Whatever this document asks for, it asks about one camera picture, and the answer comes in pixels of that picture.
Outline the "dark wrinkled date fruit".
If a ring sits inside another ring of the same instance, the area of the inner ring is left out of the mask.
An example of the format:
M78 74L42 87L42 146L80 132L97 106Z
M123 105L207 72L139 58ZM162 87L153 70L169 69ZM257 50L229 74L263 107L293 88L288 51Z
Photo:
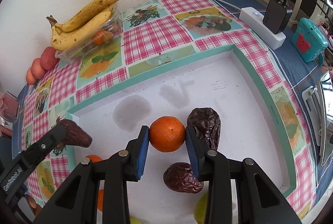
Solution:
M187 117L187 125L195 128L196 136L199 139L204 140L210 149L218 149L221 133L221 120L214 109L210 107L193 109Z

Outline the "orange mandarin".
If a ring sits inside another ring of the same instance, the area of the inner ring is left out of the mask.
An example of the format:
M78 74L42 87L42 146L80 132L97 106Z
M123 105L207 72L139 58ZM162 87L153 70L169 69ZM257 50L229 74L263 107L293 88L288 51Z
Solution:
M103 198L104 198L104 190L100 189L98 191L97 209L101 212L103 211Z
M149 141L159 152L177 151L185 142L185 127L176 117L160 117L150 126Z
M93 163L103 161L103 159L97 155L87 155L86 157L89 158Z

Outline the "green pear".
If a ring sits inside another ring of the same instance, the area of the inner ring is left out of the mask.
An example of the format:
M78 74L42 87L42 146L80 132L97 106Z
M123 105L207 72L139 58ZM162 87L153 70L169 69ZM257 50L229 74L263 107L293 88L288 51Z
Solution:
M207 209L208 194L205 193L197 202L194 209L194 219L196 223L203 224L205 220L205 213Z

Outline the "small pale red apple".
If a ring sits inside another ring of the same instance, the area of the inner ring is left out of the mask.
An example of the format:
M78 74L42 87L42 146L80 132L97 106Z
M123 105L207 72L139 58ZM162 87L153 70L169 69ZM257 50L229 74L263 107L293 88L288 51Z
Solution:
M26 72L26 82L29 85L34 85L37 82L37 79L33 76L31 68L28 68L27 72Z

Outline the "middle red apple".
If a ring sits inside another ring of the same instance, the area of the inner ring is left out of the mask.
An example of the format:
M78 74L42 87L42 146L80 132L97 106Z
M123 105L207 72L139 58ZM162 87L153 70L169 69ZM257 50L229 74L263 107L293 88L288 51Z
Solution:
M31 73L33 77L37 80L40 80L45 76L46 70L42 67L40 58L36 58L33 60L31 65Z

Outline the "large red apple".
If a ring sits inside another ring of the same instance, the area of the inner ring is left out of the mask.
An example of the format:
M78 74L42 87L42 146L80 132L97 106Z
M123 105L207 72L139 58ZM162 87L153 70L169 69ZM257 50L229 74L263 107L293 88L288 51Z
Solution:
M55 53L56 49L53 47L47 47L42 53L40 64L45 70L51 70L58 63L58 59L55 57Z

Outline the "white tray teal rim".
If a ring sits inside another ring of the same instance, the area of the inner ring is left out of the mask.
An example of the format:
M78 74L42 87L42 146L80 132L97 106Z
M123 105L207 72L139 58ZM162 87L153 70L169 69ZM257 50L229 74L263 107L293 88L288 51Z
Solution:
M104 159L124 149L142 126L162 116L186 124L195 108L210 107L221 120L219 152L229 159L250 157L280 192L296 187L293 153L270 91L235 45L211 49L167 63L121 82L68 112L92 136L76 159Z

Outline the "blue tablecloth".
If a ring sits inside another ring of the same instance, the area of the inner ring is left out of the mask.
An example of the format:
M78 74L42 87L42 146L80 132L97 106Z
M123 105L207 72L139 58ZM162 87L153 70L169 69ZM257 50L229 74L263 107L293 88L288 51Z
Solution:
M265 13L266 11L266 6L257 0L223 1L224 2L220 5L225 7L236 17L239 16L236 7L253 7L261 13ZM308 147L313 165L313 183L316 190L314 202L318 203L332 181L332 157L326 161L324 166L319 165L319 147L317 146L311 119L301 97L301 93L309 86L314 86L323 72L315 61L309 63L303 61L296 48L291 44L293 31L290 28L285 28L283 33L286 36L283 45L275 51L271 50L270 52L279 65L280 70L283 72L283 76L288 80L292 88L292 97L297 99L295 106L297 113L300 115L303 128L305 129L305 136L309 144Z

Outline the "lower yellow banana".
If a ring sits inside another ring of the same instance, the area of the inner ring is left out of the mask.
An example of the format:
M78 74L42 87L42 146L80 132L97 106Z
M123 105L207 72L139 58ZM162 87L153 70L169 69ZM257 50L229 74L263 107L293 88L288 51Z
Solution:
M93 17L87 24L81 26L78 29L75 29L69 33L60 33L60 25L56 20L50 16L47 17L51 25L52 37L51 45L57 51L63 52L72 45L77 44L78 42L85 40L93 32L96 32L97 29L100 29L111 17L113 12L113 6L106 8L104 11L98 13Z

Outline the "yellow banana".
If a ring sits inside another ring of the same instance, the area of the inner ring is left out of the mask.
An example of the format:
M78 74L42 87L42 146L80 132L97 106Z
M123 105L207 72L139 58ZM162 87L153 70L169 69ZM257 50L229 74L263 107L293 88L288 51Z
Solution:
M77 44L78 42L85 40L93 32L96 32L97 29L100 29L111 17L113 12L113 6L106 8L104 11L98 13L93 17L87 24L81 26L78 29L75 29L69 33L60 33L60 25L56 20L50 16L47 17L51 25L52 37L51 45L57 51L63 52L72 45Z
M118 1L119 0L93 0L64 24L59 24L53 16L48 16L46 19L50 22L51 26L58 26L64 32L72 32L88 23L97 14Z

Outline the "teal toy box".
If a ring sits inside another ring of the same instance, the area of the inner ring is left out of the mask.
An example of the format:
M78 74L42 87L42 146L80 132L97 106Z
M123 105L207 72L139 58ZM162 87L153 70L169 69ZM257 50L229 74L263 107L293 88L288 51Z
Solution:
M315 23L301 18L291 40L305 63L314 61L328 46L328 40Z

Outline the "clear plastic fruit container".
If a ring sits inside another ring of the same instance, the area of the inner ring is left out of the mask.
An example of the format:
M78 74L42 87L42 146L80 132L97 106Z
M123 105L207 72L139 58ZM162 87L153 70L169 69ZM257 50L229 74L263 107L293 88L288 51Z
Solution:
M117 38L122 33L121 17L118 11L118 5L114 4L112 17L96 32L93 32L85 40L72 45L63 52L57 51L55 57L67 63L81 59L86 54L92 52L102 45L110 43L113 39Z

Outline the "white power strip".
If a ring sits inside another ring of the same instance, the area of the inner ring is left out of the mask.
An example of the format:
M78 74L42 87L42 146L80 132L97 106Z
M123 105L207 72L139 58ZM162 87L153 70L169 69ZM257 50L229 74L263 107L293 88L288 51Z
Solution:
M240 9L239 19L249 26L272 50L282 46L286 36L282 32L274 34L263 24L264 15L252 7Z

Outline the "fruit print checkered tablecloth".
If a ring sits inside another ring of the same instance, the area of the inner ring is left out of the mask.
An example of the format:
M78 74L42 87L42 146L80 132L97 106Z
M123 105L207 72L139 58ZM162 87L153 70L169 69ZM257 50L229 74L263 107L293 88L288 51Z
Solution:
M20 150L42 137L58 117L134 76L200 52L235 45L270 91L293 153L296 187L287 200L300 218L314 205L314 172L296 98L268 47L213 0L152 0L120 13L122 33L81 59L58 63L21 91Z

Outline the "upper yellow banana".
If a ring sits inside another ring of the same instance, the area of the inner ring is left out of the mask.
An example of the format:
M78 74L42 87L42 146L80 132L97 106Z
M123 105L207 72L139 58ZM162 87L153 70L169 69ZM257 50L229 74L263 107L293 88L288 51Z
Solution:
M58 26L64 32L72 32L88 23L97 14L118 1L119 0L93 0L64 24L59 24L53 16L48 16L46 19L50 22L51 26Z

